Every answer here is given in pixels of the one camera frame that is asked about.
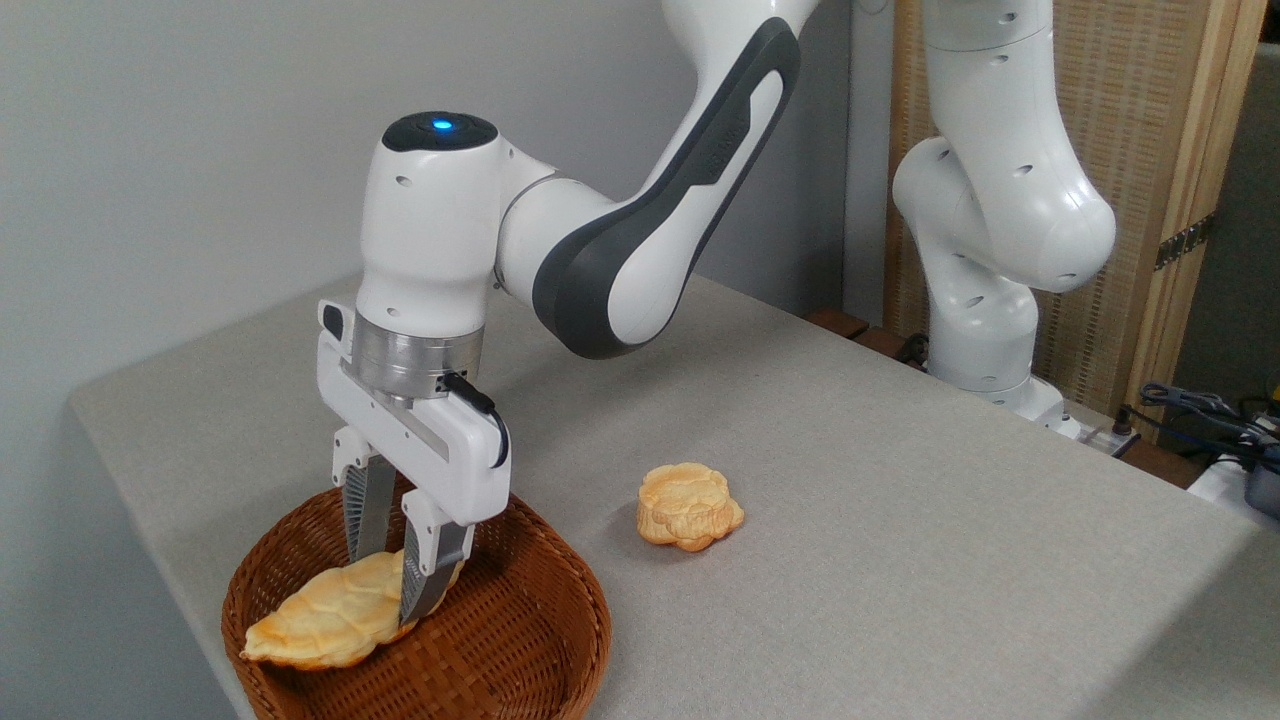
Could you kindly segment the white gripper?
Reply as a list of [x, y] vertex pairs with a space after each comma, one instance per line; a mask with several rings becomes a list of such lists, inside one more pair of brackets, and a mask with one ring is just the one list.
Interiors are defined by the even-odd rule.
[[361, 386], [351, 364], [357, 315], [323, 300], [317, 320], [317, 387], [325, 405], [349, 425], [333, 438], [333, 483], [340, 489], [351, 562], [387, 547], [396, 469], [419, 488], [401, 501], [406, 527], [399, 620], [407, 626], [445, 597], [471, 556], [472, 524], [508, 503], [509, 464], [497, 465], [500, 429], [456, 393], [402, 407]]

